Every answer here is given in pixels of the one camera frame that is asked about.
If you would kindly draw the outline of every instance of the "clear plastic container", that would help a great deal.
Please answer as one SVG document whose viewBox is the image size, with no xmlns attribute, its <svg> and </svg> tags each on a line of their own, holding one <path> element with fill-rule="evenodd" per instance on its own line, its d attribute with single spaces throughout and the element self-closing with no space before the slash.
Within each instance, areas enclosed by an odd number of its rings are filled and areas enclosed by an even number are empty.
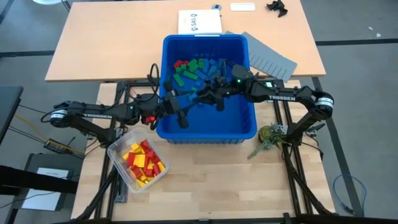
<svg viewBox="0 0 398 224">
<path fill-rule="evenodd" d="M 148 141 L 149 146 L 157 154 L 157 156 L 163 163 L 165 169 L 159 175 L 157 175 L 155 178 L 149 181 L 145 186 L 140 187 L 136 181 L 136 178 L 131 175 L 129 167 L 126 164 L 126 161 L 123 159 L 123 155 L 125 155 L 131 150 L 131 144 L 133 143 L 139 144 L 143 140 Z M 108 156 L 113 161 L 120 176 L 123 178 L 123 181 L 126 183 L 126 185 L 130 188 L 130 190 L 133 193 L 139 193 L 145 191 L 145 189 L 147 189 L 152 184 L 157 182 L 167 173 L 167 171 L 169 171 L 169 163 L 167 162 L 165 157 L 159 152 L 159 148 L 150 139 L 149 135 L 142 128 L 134 128 L 133 130 L 126 133 L 119 140 L 114 142 L 112 145 L 110 145 L 108 147 Z"/>
</svg>

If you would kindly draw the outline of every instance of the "yellow wire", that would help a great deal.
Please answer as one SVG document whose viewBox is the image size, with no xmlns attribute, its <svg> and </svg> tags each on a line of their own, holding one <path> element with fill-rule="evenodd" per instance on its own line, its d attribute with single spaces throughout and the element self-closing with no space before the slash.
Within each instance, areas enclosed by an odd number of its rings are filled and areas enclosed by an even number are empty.
<svg viewBox="0 0 398 224">
<path fill-rule="evenodd" d="M 33 129 L 40 137 L 42 137 L 44 140 L 46 140 L 46 141 L 48 141 L 48 142 L 51 142 L 52 144 L 54 144 L 54 145 L 56 145 L 56 146 L 60 146 L 60 147 L 67 148 L 68 150 L 70 150 L 70 151 L 72 151 L 72 152 L 84 154 L 84 152 L 80 152 L 80 151 L 74 150 L 74 149 L 72 149 L 72 148 L 69 147 L 69 146 L 65 146 L 65 145 L 63 145 L 63 144 L 59 144 L 59 143 L 57 143 L 57 142 L 51 141 L 49 138 L 45 137 L 44 134 L 42 134 L 42 133 L 36 128 L 36 126 L 34 126 L 30 121 L 26 120 L 25 118 L 23 118 L 23 117 L 21 117 L 21 116 L 19 116 L 19 115 L 17 115 L 17 114 L 15 114 L 15 117 L 18 118 L 18 119 L 20 119 L 21 121 L 25 122 L 27 125 L 29 125 L 29 127 L 32 128 L 32 129 Z"/>
</svg>

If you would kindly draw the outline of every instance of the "red block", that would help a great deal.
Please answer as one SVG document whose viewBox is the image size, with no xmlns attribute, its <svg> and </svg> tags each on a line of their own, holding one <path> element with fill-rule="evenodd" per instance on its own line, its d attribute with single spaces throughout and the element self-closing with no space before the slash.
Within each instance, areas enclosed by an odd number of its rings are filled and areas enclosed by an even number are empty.
<svg viewBox="0 0 398 224">
<path fill-rule="evenodd" d="M 160 162 L 160 159 L 159 159 L 159 157 L 157 157 L 155 155 L 155 158 L 152 161 L 154 162 L 154 164 L 156 164 L 156 163 Z"/>
<path fill-rule="evenodd" d="M 146 155 L 146 157 L 147 158 L 149 158 L 149 159 L 155 159 L 155 152 L 153 151 L 153 150 L 148 150 L 146 153 L 145 153 L 145 155 Z"/>
<path fill-rule="evenodd" d="M 138 166 L 132 166 L 132 167 L 130 167 L 130 169 L 134 173 L 136 178 L 140 178 L 142 176 L 142 172 L 139 170 Z"/>
<path fill-rule="evenodd" d="M 148 141 L 146 141 L 146 140 L 143 140 L 143 141 L 140 143 L 140 146 L 142 147 L 142 149 L 144 150 L 144 152 L 147 152 L 148 150 L 151 150 L 151 149 L 152 149 L 152 148 L 149 146 Z"/>
<path fill-rule="evenodd" d="M 160 174 L 160 168 L 157 164 L 154 165 L 154 173 L 155 175 L 159 175 Z"/>
<path fill-rule="evenodd" d="M 181 66 L 181 64 L 182 64 L 182 61 L 181 60 L 177 60 L 173 67 L 177 68 L 177 67 Z"/>
<path fill-rule="evenodd" d="M 154 170 L 153 169 L 147 169 L 147 171 L 145 172 L 145 176 L 147 177 L 154 177 Z"/>
<path fill-rule="evenodd" d="M 146 156 L 145 157 L 145 163 L 144 163 L 144 172 L 147 172 L 148 165 L 149 165 L 149 158 Z"/>
<path fill-rule="evenodd" d="M 134 158 L 136 155 L 132 152 L 129 153 L 129 156 L 127 157 L 127 166 L 132 166 L 134 163 Z"/>
</svg>

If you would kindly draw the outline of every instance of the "white paper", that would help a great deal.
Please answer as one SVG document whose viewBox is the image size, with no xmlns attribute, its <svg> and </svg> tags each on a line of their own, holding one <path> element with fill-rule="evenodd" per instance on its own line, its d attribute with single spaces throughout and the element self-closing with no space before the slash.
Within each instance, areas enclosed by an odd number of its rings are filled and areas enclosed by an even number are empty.
<svg viewBox="0 0 398 224">
<path fill-rule="evenodd" d="M 250 2 L 231 3 L 231 11 L 255 11 L 256 5 Z"/>
<path fill-rule="evenodd" d="M 218 9 L 180 10 L 178 34 L 222 34 Z"/>
<path fill-rule="evenodd" d="M 39 168 L 37 170 L 38 174 L 49 175 L 52 177 L 58 177 L 66 179 L 68 176 L 69 171 L 67 170 L 58 170 L 58 169 L 49 169 L 49 168 Z M 29 189 L 26 198 L 31 197 L 37 194 L 47 194 L 50 193 L 46 190 L 35 190 Z M 38 195 L 29 199 L 26 199 L 22 204 L 21 208 L 26 209 L 38 209 L 38 210 L 48 210 L 48 211 L 55 211 L 58 200 L 61 196 L 60 192 L 55 192 L 48 195 Z"/>
</svg>

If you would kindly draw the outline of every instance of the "red and yellow blocks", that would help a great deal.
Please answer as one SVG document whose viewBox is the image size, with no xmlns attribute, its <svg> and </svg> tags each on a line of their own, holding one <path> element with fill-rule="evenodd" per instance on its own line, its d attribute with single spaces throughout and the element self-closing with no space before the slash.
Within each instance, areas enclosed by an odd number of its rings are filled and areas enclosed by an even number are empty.
<svg viewBox="0 0 398 224">
<path fill-rule="evenodd" d="M 140 187 L 148 184 L 165 170 L 164 164 L 147 140 L 131 144 L 131 150 L 123 155 L 123 159 L 130 169 L 131 176 Z"/>
</svg>

